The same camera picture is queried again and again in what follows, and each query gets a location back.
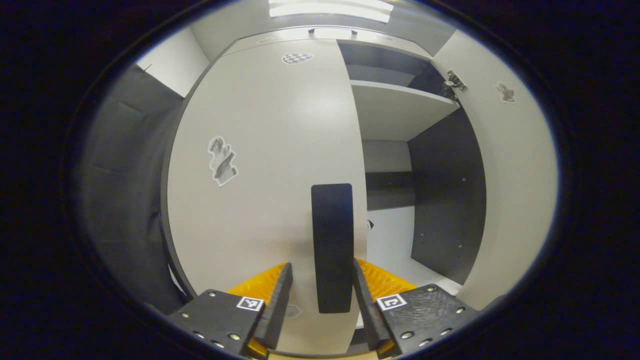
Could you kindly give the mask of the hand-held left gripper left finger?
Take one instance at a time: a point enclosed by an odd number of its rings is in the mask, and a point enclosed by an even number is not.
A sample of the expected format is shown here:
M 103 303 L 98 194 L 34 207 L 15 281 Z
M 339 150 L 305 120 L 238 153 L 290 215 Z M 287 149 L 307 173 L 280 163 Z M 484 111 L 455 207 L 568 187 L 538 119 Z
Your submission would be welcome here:
M 268 358 L 281 338 L 292 285 L 293 265 L 281 263 L 228 291 L 208 289 L 167 320 L 234 356 Z

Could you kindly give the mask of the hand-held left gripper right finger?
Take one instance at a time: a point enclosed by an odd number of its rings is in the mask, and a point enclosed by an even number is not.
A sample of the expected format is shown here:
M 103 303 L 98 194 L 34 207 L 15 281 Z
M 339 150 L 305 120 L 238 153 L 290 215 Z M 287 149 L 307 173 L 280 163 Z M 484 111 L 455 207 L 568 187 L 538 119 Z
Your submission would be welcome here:
M 364 340 L 378 358 L 426 350 L 480 314 L 439 285 L 418 287 L 362 259 L 352 275 Z

